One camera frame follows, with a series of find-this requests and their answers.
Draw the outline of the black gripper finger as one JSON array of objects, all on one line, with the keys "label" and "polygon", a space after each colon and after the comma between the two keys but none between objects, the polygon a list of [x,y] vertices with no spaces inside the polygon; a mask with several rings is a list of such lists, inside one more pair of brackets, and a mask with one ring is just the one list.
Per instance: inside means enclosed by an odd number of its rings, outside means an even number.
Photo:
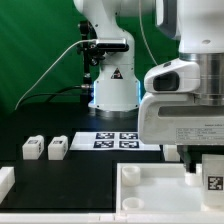
[{"label": "black gripper finger", "polygon": [[196,165],[202,162],[203,147],[196,145],[178,145],[177,152],[188,173],[196,172]]}]

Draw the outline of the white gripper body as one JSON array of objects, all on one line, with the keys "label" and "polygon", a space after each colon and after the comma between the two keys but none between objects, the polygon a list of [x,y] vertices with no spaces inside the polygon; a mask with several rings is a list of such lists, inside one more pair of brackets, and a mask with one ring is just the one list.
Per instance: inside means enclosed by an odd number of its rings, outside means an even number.
[{"label": "white gripper body", "polygon": [[145,144],[224,145],[224,106],[201,106],[192,94],[146,93],[138,114]]}]

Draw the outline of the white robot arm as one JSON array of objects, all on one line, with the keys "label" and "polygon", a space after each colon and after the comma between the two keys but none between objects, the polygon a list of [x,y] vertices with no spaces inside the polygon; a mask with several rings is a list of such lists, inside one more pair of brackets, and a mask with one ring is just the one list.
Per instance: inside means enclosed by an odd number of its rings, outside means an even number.
[{"label": "white robot arm", "polygon": [[[224,150],[224,0],[73,0],[96,32],[102,54],[94,96],[88,104],[104,116],[138,113],[145,144],[179,151]],[[134,39],[117,16],[156,12],[156,25],[180,40],[178,57],[150,69],[139,93]]]}]

